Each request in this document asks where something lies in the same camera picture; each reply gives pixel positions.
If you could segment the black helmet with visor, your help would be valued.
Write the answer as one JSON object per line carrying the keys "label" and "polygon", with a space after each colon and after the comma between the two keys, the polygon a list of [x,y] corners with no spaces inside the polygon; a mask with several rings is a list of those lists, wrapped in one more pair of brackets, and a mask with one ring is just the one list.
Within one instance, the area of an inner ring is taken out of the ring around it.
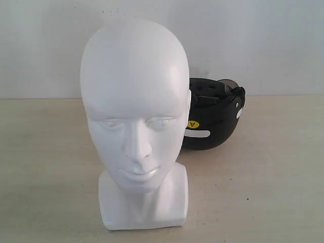
{"label": "black helmet with visor", "polygon": [[191,104],[182,147],[207,150],[234,132],[245,105],[245,89],[231,79],[191,77]]}

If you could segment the white mannequin head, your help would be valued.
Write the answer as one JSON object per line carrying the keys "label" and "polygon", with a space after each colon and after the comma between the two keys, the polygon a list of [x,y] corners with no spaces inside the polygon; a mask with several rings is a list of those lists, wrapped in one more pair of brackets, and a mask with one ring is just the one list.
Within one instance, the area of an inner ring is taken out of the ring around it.
{"label": "white mannequin head", "polygon": [[149,20],[107,23],[84,49],[80,88],[90,136],[104,165],[98,194],[105,227],[183,225],[188,179],[177,157],[191,91],[178,38]]}

